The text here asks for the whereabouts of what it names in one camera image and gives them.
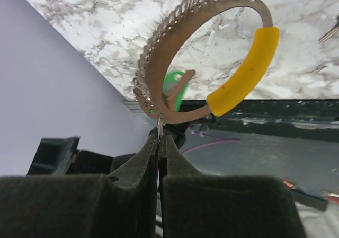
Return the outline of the metal keyring with yellow grip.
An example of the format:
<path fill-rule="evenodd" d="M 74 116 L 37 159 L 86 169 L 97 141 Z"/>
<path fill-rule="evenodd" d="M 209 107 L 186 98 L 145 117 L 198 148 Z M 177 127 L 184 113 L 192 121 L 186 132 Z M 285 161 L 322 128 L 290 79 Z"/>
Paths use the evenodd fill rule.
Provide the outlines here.
<path fill-rule="evenodd" d="M 238 7 L 255 10 L 262 27 L 255 31 L 254 41 L 246 58 L 233 76 L 210 93 L 206 104 L 188 112 L 177 112 L 163 100 L 163 84 L 175 55 L 187 39 L 203 24 L 218 14 Z M 257 86 L 266 73 L 279 42 L 279 29 L 261 0 L 182 0 L 147 40 L 132 80 L 133 93 L 142 111 L 156 120 L 158 135 L 164 124 L 182 124 L 209 114 L 225 115 L 236 107 Z"/>

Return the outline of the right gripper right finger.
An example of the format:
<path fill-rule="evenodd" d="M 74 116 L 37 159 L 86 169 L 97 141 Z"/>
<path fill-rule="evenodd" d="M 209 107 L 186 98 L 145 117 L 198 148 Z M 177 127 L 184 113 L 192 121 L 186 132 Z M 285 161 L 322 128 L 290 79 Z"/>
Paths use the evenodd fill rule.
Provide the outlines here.
<path fill-rule="evenodd" d="M 279 179 L 198 171 L 171 136 L 159 142 L 165 237 L 305 237 L 293 196 Z"/>

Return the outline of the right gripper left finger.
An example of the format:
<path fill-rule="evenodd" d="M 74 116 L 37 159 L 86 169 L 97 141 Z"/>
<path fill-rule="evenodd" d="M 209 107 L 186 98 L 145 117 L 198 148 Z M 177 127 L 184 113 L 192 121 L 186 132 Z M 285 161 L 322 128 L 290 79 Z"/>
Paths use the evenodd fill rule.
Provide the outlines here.
<path fill-rule="evenodd" d="M 78 137 L 44 138 L 31 167 L 1 177 L 1 237 L 154 237 L 157 137 L 116 170 L 77 173 Z"/>

